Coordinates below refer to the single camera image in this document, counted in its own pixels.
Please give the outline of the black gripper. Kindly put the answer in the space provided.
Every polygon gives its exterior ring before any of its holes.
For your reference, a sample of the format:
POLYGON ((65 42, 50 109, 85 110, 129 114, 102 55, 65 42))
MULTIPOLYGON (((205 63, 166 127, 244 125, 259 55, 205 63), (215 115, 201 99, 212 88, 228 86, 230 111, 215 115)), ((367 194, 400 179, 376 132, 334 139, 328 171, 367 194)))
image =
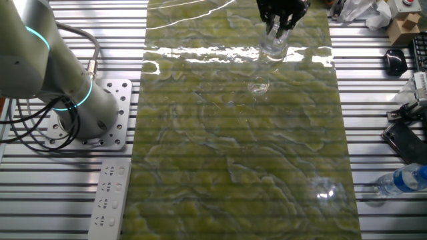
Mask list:
POLYGON ((257 0, 261 20, 266 24, 266 33, 272 30, 274 19, 280 16, 278 37, 294 28, 308 11, 311 1, 306 0, 257 0))

